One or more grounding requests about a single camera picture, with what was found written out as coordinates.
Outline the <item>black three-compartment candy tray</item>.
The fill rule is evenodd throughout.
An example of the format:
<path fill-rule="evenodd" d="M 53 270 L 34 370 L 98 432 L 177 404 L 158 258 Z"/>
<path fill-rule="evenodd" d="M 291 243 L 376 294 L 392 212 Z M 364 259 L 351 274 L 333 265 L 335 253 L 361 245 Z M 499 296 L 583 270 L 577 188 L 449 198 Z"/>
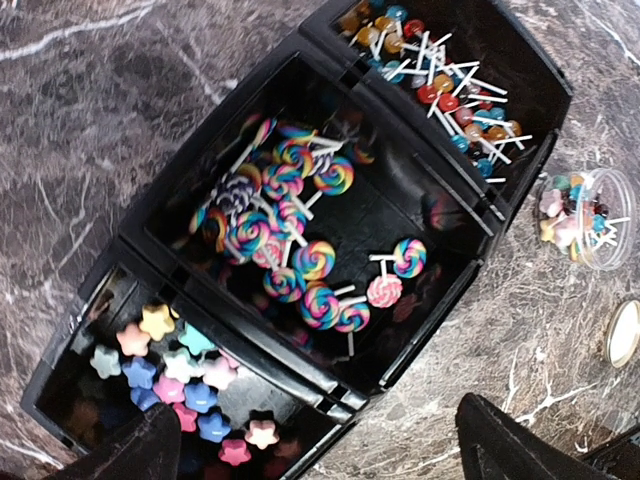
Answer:
<path fill-rule="evenodd" d="M 571 98 L 500 1 L 326 3 L 134 203 L 22 407 L 89 453 L 163 403 L 175 479 L 303 476 L 474 281 Z"/>

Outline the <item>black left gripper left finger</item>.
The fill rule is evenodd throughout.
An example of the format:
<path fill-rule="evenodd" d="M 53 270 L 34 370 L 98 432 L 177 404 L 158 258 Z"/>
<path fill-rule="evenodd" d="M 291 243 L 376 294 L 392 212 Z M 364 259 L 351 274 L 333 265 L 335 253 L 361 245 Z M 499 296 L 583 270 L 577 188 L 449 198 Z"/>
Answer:
<path fill-rule="evenodd" d="M 181 449 L 177 414 L 160 403 L 50 479 L 175 479 Z"/>

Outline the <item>clear plastic cup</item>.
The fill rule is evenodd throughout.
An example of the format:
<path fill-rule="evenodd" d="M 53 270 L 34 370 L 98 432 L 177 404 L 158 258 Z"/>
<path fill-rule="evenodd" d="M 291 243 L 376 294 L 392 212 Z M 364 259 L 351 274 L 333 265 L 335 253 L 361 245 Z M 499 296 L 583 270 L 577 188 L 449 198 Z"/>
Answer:
<path fill-rule="evenodd" d="M 540 240 L 574 263 L 612 271 L 631 255 L 639 214 L 631 181 L 617 169 L 549 176 L 535 213 Z"/>

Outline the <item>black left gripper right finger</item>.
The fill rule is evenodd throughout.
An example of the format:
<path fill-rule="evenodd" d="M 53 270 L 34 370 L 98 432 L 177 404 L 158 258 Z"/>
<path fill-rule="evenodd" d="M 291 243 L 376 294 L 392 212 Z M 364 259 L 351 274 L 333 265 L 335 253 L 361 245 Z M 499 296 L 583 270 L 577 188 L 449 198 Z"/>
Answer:
<path fill-rule="evenodd" d="M 545 443 L 481 395 L 464 395 L 455 423 L 466 479 L 612 477 Z"/>

